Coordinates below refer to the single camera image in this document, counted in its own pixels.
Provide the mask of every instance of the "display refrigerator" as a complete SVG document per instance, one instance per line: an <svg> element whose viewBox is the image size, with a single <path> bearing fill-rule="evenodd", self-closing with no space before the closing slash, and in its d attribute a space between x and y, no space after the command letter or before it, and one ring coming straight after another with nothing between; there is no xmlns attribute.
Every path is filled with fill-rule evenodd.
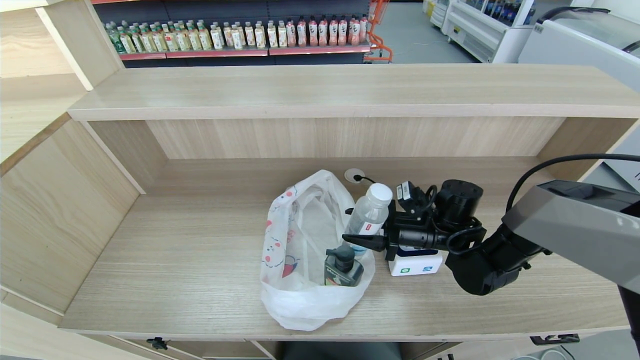
<svg viewBox="0 0 640 360"><path fill-rule="evenodd" d="M640 92L640 24L598 8L558 8L543 15L520 63L594 66ZM640 154L640 127L613 150ZM640 164L604 161L640 192Z"/></svg>
<svg viewBox="0 0 640 360"><path fill-rule="evenodd" d="M483 63L515 63L539 8L572 0L451 0L442 33Z"/></svg>
<svg viewBox="0 0 640 360"><path fill-rule="evenodd" d="M429 21L442 30L442 24L444 24L445 16L447 16L447 9L449 7L449 0L437 0L436 5L433 7L431 18Z"/></svg>

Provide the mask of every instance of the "plastic bag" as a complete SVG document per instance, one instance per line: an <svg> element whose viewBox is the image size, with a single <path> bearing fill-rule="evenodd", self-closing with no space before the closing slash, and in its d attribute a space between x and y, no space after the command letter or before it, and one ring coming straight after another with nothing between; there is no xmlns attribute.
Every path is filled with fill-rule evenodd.
<svg viewBox="0 0 640 360"><path fill-rule="evenodd" d="M360 300L375 272L373 253L358 259L364 273L357 286L325 286L325 251L343 243L354 206L351 194L327 170L320 170L278 196L269 209L264 235L262 302L282 327L311 331L344 318Z"/></svg>

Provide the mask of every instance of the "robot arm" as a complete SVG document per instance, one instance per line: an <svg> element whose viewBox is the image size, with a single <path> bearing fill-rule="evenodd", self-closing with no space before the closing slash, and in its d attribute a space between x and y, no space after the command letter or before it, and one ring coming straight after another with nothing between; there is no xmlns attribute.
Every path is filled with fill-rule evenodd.
<svg viewBox="0 0 640 360"><path fill-rule="evenodd" d="M531 188L512 207L519 187L533 172L553 163L586 158L640 161L640 156L588 154L542 163L526 173L509 197L502 224L484 240L474 217L479 186L447 180L424 193L405 182L396 188L399 205L389 205L384 235L342 237L393 260L399 247L449 252L445 265L467 292L486 295L518 278L530 260L559 255L619 285L632 335L640 340L640 194L586 183L553 180Z"/></svg>

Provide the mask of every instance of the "wooden panel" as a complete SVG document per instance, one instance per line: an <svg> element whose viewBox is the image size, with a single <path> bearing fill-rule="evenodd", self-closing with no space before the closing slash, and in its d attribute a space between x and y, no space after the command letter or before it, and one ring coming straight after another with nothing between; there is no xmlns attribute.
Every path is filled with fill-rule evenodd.
<svg viewBox="0 0 640 360"><path fill-rule="evenodd" d="M610 152L633 131L636 119L567 118L538 154L540 161L558 156ZM558 179L584 178L596 160L570 161L548 167Z"/></svg>
<svg viewBox="0 0 640 360"><path fill-rule="evenodd" d="M137 346L143 347L143 348L147 348L150 351L153 351L153 353L161 355L161 356L167 356L170 357L172 359L176 359L176 360L197 360L200 359L202 360L202 358L200 356L195 355L194 353L190 352L190 351L186 351L182 348L178 349L175 348L173 346L173 342L174 341L169 341L167 343L167 347L168 349L156 349L153 348L151 346L151 344L147 343L145 340L126 340L132 344L135 344Z"/></svg>
<svg viewBox="0 0 640 360"><path fill-rule="evenodd" d="M73 72L34 9L0 14L0 77Z"/></svg>
<svg viewBox="0 0 640 360"><path fill-rule="evenodd" d="M342 89L338 84L353 86ZM640 94L596 68L569 65L174 67L119 71L69 113L86 121L291 116L637 118Z"/></svg>
<svg viewBox="0 0 640 360"><path fill-rule="evenodd" d="M171 341L169 345L204 359L267 359L267 355L249 341Z"/></svg>
<svg viewBox="0 0 640 360"><path fill-rule="evenodd" d="M2 284L64 313L138 192L77 122L2 177Z"/></svg>
<svg viewBox="0 0 640 360"><path fill-rule="evenodd" d="M430 343L400 343L400 353L403 360L423 360L429 351L441 347L446 343L430 342Z"/></svg>
<svg viewBox="0 0 640 360"><path fill-rule="evenodd" d="M167 159L144 120L90 125L143 189L154 183Z"/></svg>
<svg viewBox="0 0 640 360"><path fill-rule="evenodd" d="M29 314L35 318L48 323L52 323L56 326L59 325L62 321L62 316L60 314L53 313L52 311L49 311L41 306L38 306L11 293L7 293L2 303L16 310L22 311L23 313Z"/></svg>
<svg viewBox="0 0 640 360"><path fill-rule="evenodd" d="M38 139L46 138L45 134L39 134L41 131L55 131L56 118L86 94L74 74L2 79L0 88L0 160L3 162L19 149L24 154L38 144Z"/></svg>
<svg viewBox="0 0 640 360"><path fill-rule="evenodd" d="M12 12L14 10L38 8L59 3L64 0L2 0L0 1L0 12Z"/></svg>
<svg viewBox="0 0 640 360"><path fill-rule="evenodd" d="M151 360L183 360L178 357L172 357L170 351L164 351L162 354L158 350L154 350L149 344L139 345L128 340L116 338L108 335L83 335L91 340L107 344L111 347L119 348L134 355L146 357ZM185 357L184 360L194 360L192 357Z"/></svg>
<svg viewBox="0 0 640 360"><path fill-rule="evenodd" d="M563 118L147 121L170 159L535 156Z"/></svg>
<svg viewBox="0 0 640 360"><path fill-rule="evenodd" d="M282 346L280 341L255 341L251 343L259 348L271 360L280 360L282 358Z"/></svg>
<svg viewBox="0 0 640 360"><path fill-rule="evenodd" d="M466 341L450 349L429 356L426 360L447 359L452 354L455 360L510 360L518 356L553 348L555 345L536 346L529 338L500 341Z"/></svg>
<svg viewBox="0 0 640 360"><path fill-rule="evenodd" d="M434 275L391 277L376 254L376 275L345 319L313 332L289 331L264 309L258 281L264 221L286 186L321 168L342 177L345 169L358 167L376 181L395 186L409 179L423 189L466 179L484 188L476 216L491 234L513 183L536 163L535 158L170 160L122 221L61 326L198 341L498 340L628 326L616 285L557 255L536 257L513 284L478 297L465 293L445 266ZM538 172L522 191L549 179ZM346 187L355 198L367 188Z"/></svg>
<svg viewBox="0 0 640 360"><path fill-rule="evenodd" d="M113 46L104 39L89 0L63 1L36 9L44 26L87 90L123 69Z"/></svg>
<svg viewBox="0 0 640 360"><path fill-rule="evenodd" d="M55 325L2 304L2 345L5 356L46 360L147 360L126 351L72 334Z"/></svg>

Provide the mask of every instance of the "black bottle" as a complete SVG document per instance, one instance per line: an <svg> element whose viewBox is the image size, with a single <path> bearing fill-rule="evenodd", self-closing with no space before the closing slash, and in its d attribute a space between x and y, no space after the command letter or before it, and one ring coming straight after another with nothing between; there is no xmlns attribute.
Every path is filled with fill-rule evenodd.
<svg viewBox="0 0 640 360"><path fill-rule="evenodd" d="M356 253L343 243L336 249L327 249L324 261L324 284L337 286L357 286L364 268L355 259Z"/></svg>

